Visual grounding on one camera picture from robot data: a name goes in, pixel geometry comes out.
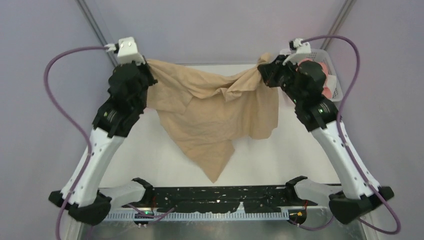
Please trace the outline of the beige t shirt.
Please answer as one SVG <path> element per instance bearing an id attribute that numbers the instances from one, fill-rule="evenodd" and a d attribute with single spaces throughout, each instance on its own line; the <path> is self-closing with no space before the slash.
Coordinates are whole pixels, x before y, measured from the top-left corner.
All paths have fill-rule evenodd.
<path id="1" fill-rule="evenodd" d="M 278 126 L 279 93 L 256 66 L 224 76 L 148 59 L 156 84 L 147 106 L 181 151 L 216 182 L 235 148 L 233 140 L 267 139 Z"/>

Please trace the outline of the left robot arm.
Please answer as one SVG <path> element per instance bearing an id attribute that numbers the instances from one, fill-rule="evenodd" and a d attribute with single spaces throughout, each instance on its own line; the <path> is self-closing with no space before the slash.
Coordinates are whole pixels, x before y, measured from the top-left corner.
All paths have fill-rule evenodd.
<path id="1" fill-rule="evenodd" d="M 48 198 L 58 207 L 64 205 L 74 220 L 96 226 L 114 209 L 132 203 L 148 207 L 153 202 L 153 186 L 139 177 L 118 187 L 101 188 L 100 182 L 147 107 L 148 88 L 157 82 L 147 63 L 132 61 L 113 70 L 108 79 L 109 97 L 97 110 L 77 168 L 62 190 L 51 192 Z"/>

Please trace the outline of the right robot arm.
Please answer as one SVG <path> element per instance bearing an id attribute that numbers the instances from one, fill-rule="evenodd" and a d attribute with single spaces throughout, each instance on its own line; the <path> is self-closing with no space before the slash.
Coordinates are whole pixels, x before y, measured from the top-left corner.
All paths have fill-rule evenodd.
<path id="1" fill-rule="evenodd" d="M 349 224 L 382 205 L 377 194 L 388 201 L 394 197 L 393 190 L 374 179 L 354 148 L 349 147 L 347 135 L 339 133 L 338 109 L 322 94 L 327 79 L 322 66 L 310 60 L 283 63 L 285 59 L 285 55 L 279 55 L 257 69 L 266 86 L 281 88 L 293 101 L 297 119 L 320 144 L 340 180 L 340 186 L 333 186 L 299 176 L 286 183 L 285 198 L 291 205 L 308 200 L 327 207 L 340 223 Z M 350 153 L 357 157 L 359 168 Z"/>

